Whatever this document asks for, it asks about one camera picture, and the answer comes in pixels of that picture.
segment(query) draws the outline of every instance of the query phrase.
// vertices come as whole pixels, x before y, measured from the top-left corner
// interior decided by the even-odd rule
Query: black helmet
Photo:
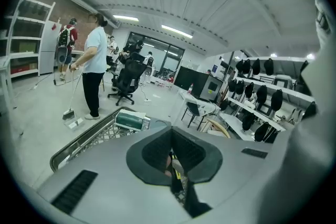
[[[72,18],[69,22],[70,25],[76,25],[77,24],[77,20],[76,18]]]

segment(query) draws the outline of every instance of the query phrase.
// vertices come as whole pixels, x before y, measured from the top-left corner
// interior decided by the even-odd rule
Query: fluorescent light
[[[128,17],[128,16],[120,16],[120,15],[114,15],[114,18],[116,19],[125,19],[125,20],[135,20],[136,22],[138,22],[138,18],[134,18],[134,17]]]
[[[172,54],[172,55],[174,55],[174,56],[179,56],[178,54],[174,54],[174,53],[172,53],[172,52],[170,52],[170,51],[168,51],[168,53],[169,53],[169,54]]]
[[[307,59],[310,59],[310,60],[314,60],[315,59],[315,55],[314,54],[308,54]]]
[[[162,25],[162,28],[173,31],[173,32],[178,33],[178,34],[181,34],[181,35],[183,35],[185,37],[188,37],[188,38],[193,38],[193,36],[191,36],[191,35],[188,35],[188,34],[182,32],[182,31],[176,30],[174,28],[171,28],[171,27],[168,27],[168,26],[165,26],[165,25]]]

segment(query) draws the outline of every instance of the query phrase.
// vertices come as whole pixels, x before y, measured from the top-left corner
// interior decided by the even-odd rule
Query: black vent
[[[78,205],[97,175],[97,173],[91,171],[81,171],[51,204],[69,215]]]

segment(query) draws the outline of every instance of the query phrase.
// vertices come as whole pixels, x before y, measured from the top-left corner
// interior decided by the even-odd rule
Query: office chair
[[[125,63],[125,67],[120,71],[117,80],[117,93],[111,93],[107,95],[108,98],[110,96],[119,96],[116,105],[119,105],[119,102],[122,98],[126,98],[134,104],[134,101],[131,99],[133,97],[132,93],[136,91],[139,87],[139,80],[144,73],[147,65],[141,63],[140,61],[136,61],[133,59],[129,59]]]

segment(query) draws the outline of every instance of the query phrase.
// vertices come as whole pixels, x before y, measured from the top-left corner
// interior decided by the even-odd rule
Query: box
[[[32,70],[32,69],[37,69],[37,63],[34,62],[34,63],[30,63],[29,64],[29,69]]]

